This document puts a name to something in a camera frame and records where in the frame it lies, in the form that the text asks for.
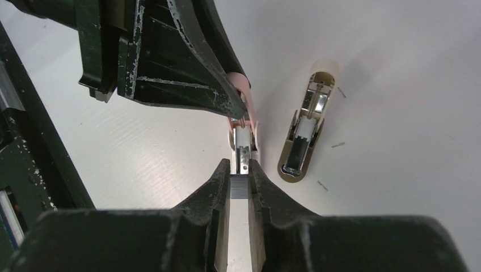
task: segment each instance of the beige plastic part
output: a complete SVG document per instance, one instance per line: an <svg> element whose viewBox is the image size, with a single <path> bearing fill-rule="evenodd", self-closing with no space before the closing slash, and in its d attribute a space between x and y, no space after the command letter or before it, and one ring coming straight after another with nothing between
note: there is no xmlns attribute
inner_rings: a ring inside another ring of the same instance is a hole
<svg viewBox="0 0 481 272"><path fill-rule="evenodd" d="M304 91L307 90L307 88L309 86L310 79L312 77L314 77L313 78L314 82L323 82L324 85L331 86L330 93L329 93L329 96L328 96L328 102L326 102L326 106L323 108L322 113L319 116L314 116L314 118L319 119L320 124L318 125L318 131L317 131L317 134L315 136L315 139L313 139L313 141L310 143L309 148L307 149L306 157L305 157L304 163L302 165L302 171L301 171L301 174L299 176L292 176L292 175L289 175L289 174L285 173L284 171L282 171L282 166L286 162L287 157L290 153L290 149L292 147L296 122L301 115L307 115L307 111L302 109L302 107L301 107L300 110L297 110L294 113L294 116L292 118L292 122L290 123L290 126L289 126L289 131L288 131L288 134L287 134L286 141L285 141L284 146L282 148L282 153L281 153L281 156L279 158L279 162L277 163L277 172L279 173L279 176L284 181L287 181L287 182L290 182L290 183L295 183L295 182L301 181L306 176L307 169L309 167L311 157L312 157L313 152L314 152L314 147L315 147L317 141L320 138L320 133L321 133L322 127L324 125L324 115L325 115L325 112L328 109L328 106L330 104L329 101L331 100L331 93L332 93L332 90L334 90L335 87L336 87L337 79L339 78L339 73L340 73L339 65L337 64L337 62L335 62L331 59L320 59L319 61L316 61L313 64L313 66L310 70L309 77L307 77L307 83L306 83L305 88L303 90Z"/></svg>

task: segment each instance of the metal staple channel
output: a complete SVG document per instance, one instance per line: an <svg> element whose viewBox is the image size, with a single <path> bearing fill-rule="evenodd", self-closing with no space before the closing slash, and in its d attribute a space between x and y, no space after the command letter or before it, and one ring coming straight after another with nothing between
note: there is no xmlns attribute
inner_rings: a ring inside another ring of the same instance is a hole
<svg viewBox="0 0 481 272"><path fill-rule="evenodd" d="M230 175L230 199L247 199L247 175Z"/></svg>

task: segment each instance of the white surface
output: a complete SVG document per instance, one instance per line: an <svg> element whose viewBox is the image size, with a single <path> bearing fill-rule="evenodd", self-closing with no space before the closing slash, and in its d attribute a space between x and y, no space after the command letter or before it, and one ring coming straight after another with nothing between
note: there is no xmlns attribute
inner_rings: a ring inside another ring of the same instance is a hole
<svg viewBox="0 0 481 272"><path fill-rule="evenodd" d="M481 271L481 2L216 3L254 88L272 181L321 215L433 216ZM13 11L0 2L0 20L98 208L171 207L230 157L223 117L116 95L95 101L77 84L77 33ZM334 93L309 173L288 184L276 165L319 58L340 64L347 98ZM230 260L237 271L248 265Z"/></svg>
<svg viewBox="0 0 481 272"><path fill-rule="evenodd" d="M301 120L299 121L299 126L297 127L295 138L299 136L301 138L305 138L308 141L310 141L313 136L315 123L316 123L316 119L314 118L307 119L307 116L302 116Z"/></svg>

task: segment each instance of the pink plastic part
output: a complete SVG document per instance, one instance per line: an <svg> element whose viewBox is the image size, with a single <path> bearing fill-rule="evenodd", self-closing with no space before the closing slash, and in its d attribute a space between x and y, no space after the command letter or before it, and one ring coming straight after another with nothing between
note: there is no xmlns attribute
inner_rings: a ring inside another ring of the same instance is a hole
<svg viewBox="0 0 481 272"><path fill-rule="evenodd" d="M254 135L256 135L256 129L257 129L257 119L255 116L255 110L254 110L254 104L252 102L252 95L251 95L251 87L249 85L249 80L246 78L245 75L240 74L240 73L228 73L227 77L229 80L232 82L234 87L241 92L241 94L244 96L245 101L246 101L246 107L247 107L247 112L249 114L249 121L246 121L245 124L246 126L251 126L252 127L252 132ZM229 130L232 133L234 126L236 125L235 123L232 122L230 118L227 118L229 122Z"/></svg>

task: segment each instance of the plastic stapler component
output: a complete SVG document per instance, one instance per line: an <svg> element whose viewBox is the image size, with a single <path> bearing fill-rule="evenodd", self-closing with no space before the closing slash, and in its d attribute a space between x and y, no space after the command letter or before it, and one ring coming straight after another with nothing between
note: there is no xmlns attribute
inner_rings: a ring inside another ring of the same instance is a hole
<svg viewBox="0 0 481 272"><path fill-rule="evenodd" d="M277 165L287 182L299 182L306 175L338 73L337 63L328 59L317 61L311 69L301 109L292 118Z"/></svg>

